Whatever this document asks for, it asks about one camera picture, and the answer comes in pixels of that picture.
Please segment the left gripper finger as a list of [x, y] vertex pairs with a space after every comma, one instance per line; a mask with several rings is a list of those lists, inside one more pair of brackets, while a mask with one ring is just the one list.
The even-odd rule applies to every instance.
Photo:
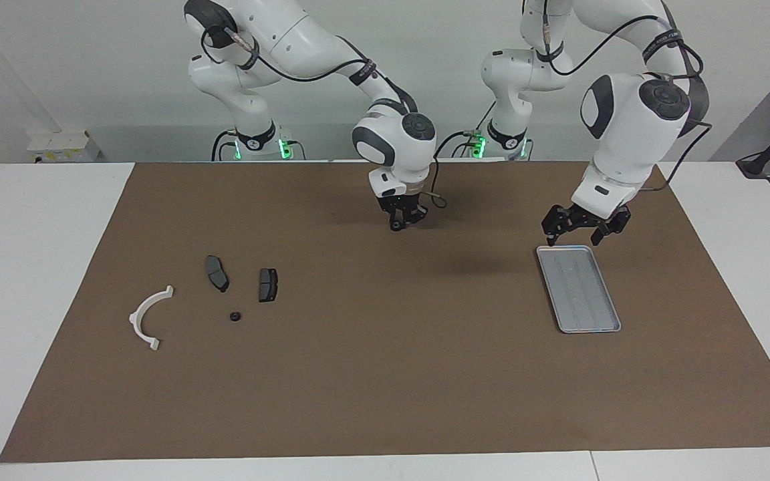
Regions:
[[595, 231], [591, 234], [591, 244], [593, 244], [594, 247], [599, 246], [599, 244], [601, 244], [608, 236], [623, 232], [627, 223], [632, 218], [631, 212], [629, 207], [620, 207], [615, 210], [611, 219], [600, 220]]
[[553, 205], [544, 216], [543, 232], [547, 245], [555, 245], [563, 234], [574, 231], [575, 227], [571, 221], [572, 207]]

